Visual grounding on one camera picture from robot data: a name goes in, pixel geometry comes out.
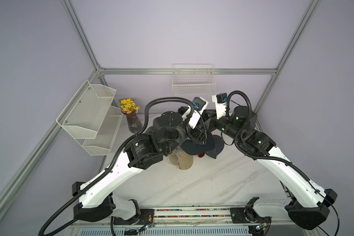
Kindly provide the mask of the black baseball cap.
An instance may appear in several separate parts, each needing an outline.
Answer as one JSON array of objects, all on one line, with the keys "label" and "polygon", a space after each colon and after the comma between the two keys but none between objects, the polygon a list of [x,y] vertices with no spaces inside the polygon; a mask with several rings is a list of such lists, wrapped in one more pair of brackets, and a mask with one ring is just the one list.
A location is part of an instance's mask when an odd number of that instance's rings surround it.
[{"label": "black baseball cap", "polygon": [[205,144],[196,144],[191,140],[186,140],[184,143],[182,143],[181,148],[188,155],[198,155],[214,150],[216,148],[216,143],[213,135],[207,133]]}]

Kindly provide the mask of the dark grey baseball cap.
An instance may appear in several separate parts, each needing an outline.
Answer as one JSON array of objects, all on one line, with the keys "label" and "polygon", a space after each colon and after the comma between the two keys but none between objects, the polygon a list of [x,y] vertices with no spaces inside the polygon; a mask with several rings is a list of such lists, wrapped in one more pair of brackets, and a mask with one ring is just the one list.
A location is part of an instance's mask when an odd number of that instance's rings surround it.
[{"label": "dark grey baseball cap", "polygon": [[217,156],[223,151],[225,145],[223,139],[220,136],[213,135],[212,138],[215,147],[212,150],[205,152],[205,154],[213,159],[216,159]]}]

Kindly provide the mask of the red baseball cap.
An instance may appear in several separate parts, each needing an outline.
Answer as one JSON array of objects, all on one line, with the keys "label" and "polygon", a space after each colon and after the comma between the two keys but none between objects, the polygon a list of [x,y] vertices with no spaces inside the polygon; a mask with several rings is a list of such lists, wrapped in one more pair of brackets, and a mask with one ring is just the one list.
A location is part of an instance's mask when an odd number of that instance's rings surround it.
[{"label": "red baseball cap", "polygon": [[200,153],[200,154],[198,154],[197,155],[199,158],[202,158],[202,157],[204,157],[205,156],[205,153],[203,152],[203,153]]}]

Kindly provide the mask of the tan dark-brim baseball cap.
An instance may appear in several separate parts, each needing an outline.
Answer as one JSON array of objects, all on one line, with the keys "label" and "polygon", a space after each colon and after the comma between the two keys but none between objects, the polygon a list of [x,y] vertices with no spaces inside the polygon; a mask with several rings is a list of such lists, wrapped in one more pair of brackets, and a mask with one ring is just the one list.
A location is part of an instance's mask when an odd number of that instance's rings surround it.
[{"label": "tan dark-brim baseball cap", "polygon": [[171,154],[168,155],[169,162],[178,166],[180,170],[188,170],[193,165],[193,156],[187,154],[181,147],[178,147]]}]

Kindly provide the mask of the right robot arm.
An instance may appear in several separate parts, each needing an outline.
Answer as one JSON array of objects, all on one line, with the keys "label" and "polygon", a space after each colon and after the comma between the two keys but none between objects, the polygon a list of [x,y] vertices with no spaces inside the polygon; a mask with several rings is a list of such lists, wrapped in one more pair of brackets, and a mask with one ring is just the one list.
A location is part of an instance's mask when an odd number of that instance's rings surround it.
[{"label": "right robot arm", "polygon": [[263,200],[253,197],[245,206],[245,221],[260,218],[290,219],[306,230],[313,230],[325,222],[330,207],[337,198],[332,189],[324,189],[295,166],[265,133],[255,129],[257,114],[248,114],[247,106],[238,106],[229,116],[214,110],[205,110],[203,119],[209,131],[219,130],[231,137],[236,148],[271,171],[288,192],[281,200]]}]

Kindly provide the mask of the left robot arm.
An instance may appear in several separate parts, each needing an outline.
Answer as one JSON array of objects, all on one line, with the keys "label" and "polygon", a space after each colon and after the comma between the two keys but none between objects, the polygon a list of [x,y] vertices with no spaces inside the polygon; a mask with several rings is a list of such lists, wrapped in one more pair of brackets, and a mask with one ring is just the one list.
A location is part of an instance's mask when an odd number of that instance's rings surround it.
[{"label": "left robot arm", "polygon": [[120,218],[127,225],[141,218],[136,200],[125,200],[113,195],[113,191],[130,177],[146,170],[151,165],[170,155],[188,139],[186,128],[190,127],[187,114],[165,112],[153,120],[153,125],[144,133],[132,138],[123,148],[109,174],[88,188],[89,183],[75,184],[76,190],[85,190],[73,208],[74,219],[97,222],[107,217]]}]

